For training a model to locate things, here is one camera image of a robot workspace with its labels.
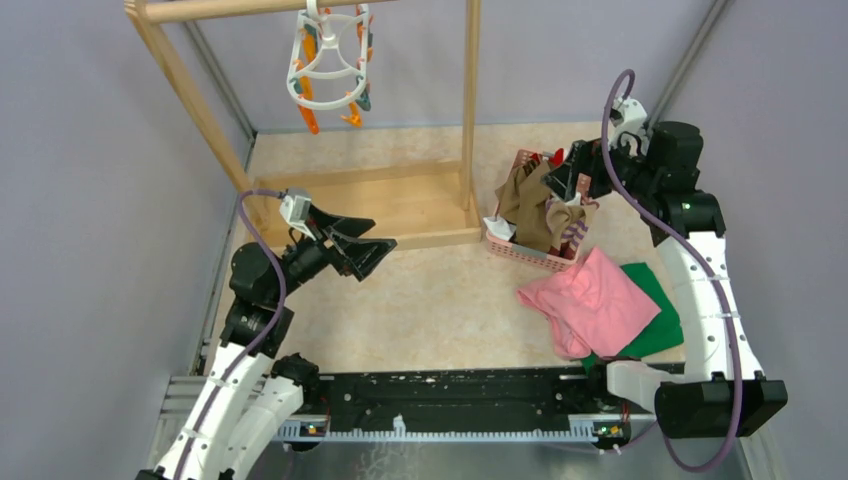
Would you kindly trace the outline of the white round clip hanger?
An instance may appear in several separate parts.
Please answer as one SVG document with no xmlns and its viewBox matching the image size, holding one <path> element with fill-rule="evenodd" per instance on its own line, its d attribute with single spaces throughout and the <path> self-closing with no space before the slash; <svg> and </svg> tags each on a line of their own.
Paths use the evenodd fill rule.
<svg viewBox="0 0 848 480">
<path fill-rule="evenodd" d="M 334 13 L 308 1 L 298 12 L 296 36 L 286 76 L 287 91 L 307 130 L 320 133 L 319 111 L 346 108 L 346 124 L 361 128 L 362 114 L 372 109 L 368 66 L 373 57 L 373 15 L 370 5 L 359 3 L 350 15 Z M 341 96 L 318 99 L 314 86 L 349 79 L 353 88 Z"/>
</svg>

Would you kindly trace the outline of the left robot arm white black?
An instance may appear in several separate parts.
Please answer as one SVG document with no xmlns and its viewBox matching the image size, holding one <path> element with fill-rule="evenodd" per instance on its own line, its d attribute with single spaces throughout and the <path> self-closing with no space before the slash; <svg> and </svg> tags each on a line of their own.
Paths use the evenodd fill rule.
<svg viewBox="0 0 848 480">
<path fill-rule="evenodd" d="M 260 241 L 235 252 L 235 297 L 213 366 L 171 446 L 138 478 L 244 479 L 283 423 L 319 404 L 318 366 L 299 353 L 277 356 L 294 316 L 286 299 L 327 268 L 363 281 L 397 242 L 367 237 L 371 219 L 308 199 L 284 198 L 280 214 L 299 238 L 281 255 Z"/>
</svg>

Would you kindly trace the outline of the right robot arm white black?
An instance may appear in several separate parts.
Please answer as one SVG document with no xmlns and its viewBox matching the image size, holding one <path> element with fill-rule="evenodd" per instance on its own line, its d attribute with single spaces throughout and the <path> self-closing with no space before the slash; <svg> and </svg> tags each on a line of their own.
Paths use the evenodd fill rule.
<svg viewBox="0 0 848 480">
<path fill-rule="evenodd" d="M 639 204 L 672 283 L 685 363 L 674 374 L 637 354 L 602 359 L 590 370 L 589 404 L 612 412 L 625 400 L 653 413 L 671 439 L 749 437 L 788 402 L 783 381 L 770 379 L 741 325 L 725 260 L 726 225 L 716 197 L 696 185 L 704 138 L 698 127 L 656 124 L 647 135 L 629 132 L 572 143 L 543 183 L 565 200 L 598 199 L 622 184 Z"/>
</svg>

